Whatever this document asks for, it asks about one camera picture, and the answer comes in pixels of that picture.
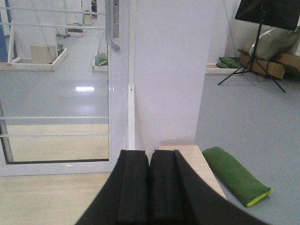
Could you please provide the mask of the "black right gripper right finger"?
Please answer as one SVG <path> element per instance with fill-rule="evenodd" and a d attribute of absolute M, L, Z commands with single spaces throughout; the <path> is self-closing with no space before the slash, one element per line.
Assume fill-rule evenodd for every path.
<path fill-rule="evenodd" d="M 156 150 L 150 162 L 152 225 L 263 225 L 213 190 L 178 150 Z"/>

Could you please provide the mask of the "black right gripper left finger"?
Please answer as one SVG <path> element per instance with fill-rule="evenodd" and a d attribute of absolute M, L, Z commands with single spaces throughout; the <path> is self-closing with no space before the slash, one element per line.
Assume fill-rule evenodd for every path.
<path fill-rule="evenodd" d="M 78 225 L 147 225 L 149 162 L 142 150 L 122 150 L 109 178 Z"/>

